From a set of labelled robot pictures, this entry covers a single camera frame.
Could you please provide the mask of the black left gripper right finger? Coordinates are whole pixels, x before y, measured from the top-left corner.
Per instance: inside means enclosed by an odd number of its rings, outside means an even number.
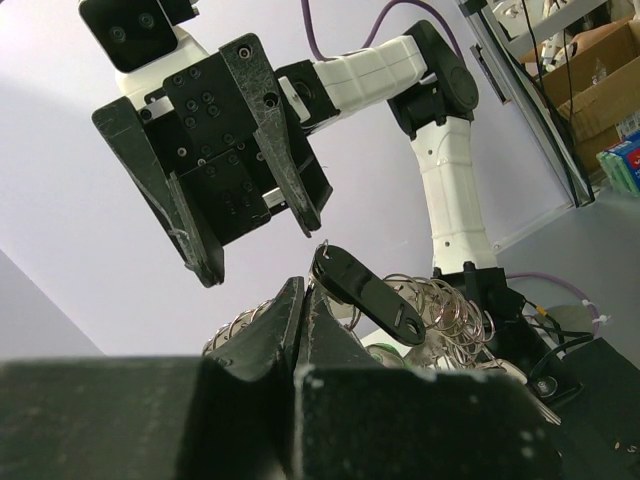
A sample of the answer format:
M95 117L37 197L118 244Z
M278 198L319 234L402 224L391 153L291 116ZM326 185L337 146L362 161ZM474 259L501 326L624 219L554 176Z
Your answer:
M309 290L294 373L298 479L557 479L525 388L499 372L387 368Z

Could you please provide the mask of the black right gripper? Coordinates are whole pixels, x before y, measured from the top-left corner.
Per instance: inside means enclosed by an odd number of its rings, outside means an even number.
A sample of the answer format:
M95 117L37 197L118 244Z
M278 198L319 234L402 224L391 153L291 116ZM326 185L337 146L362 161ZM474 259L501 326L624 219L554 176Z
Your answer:
M266 224L285 203L310 236L321 228L333 192L258 36L245 34L219 53L198 60L163 51L136 57L134 93L144 128L126 97L92 114L206 288L224 281L222 245ZM284 200L266 201L277 186Z

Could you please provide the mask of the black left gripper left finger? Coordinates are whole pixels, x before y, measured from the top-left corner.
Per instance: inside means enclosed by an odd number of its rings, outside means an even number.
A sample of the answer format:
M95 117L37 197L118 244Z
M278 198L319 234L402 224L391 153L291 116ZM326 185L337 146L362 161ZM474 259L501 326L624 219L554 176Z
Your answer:
M5 362L5 479L288 479L305 285L202 357Z

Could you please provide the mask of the black key tag with key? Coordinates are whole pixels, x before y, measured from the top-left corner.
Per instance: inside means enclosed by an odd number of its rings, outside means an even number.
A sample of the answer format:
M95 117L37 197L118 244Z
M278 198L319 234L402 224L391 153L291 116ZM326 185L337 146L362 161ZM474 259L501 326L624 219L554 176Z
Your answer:
M332 298L356 307L398 343L424 342L426 327L416 309L347 250L323 242L311 275Z

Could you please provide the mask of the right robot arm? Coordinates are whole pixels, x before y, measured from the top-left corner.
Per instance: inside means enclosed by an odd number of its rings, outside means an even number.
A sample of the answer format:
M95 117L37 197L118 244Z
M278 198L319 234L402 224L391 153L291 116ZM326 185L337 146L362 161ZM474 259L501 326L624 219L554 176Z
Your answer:
M123 74L121 97L92 120L204 286L224 281L226 245L281 211L305 234L320 228L332 189L309 139L381 103L419 163L434 268L496 266L470 153L478 88L431 23L281 68L255 34L212 54L182 29L173 35L176 47Z

